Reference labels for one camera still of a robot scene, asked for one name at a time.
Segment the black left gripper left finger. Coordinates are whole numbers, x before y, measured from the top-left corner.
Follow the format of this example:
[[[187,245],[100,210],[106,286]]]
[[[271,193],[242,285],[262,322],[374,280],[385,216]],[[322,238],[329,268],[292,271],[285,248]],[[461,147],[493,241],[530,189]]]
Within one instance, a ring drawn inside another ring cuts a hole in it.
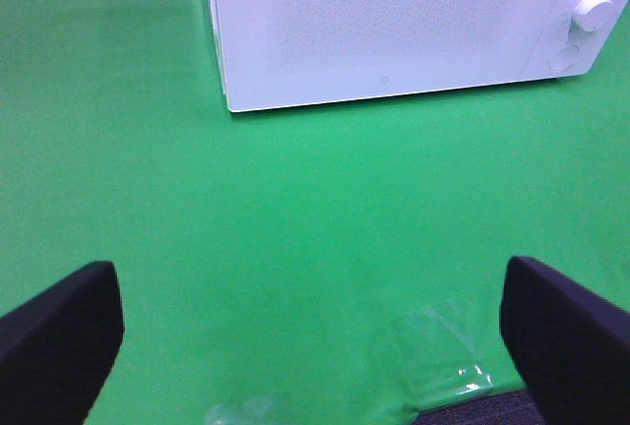
[[[82,424],[124,336],[115,266],[91,262],[1,318],[1,421]]]

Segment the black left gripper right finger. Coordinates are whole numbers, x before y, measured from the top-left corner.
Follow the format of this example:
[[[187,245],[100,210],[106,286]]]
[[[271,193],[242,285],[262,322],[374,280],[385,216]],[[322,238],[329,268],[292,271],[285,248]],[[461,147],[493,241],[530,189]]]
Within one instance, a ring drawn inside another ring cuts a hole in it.
[[[515,256],[499,330],[545,423],[628,423],[627,311],[535,258]]]

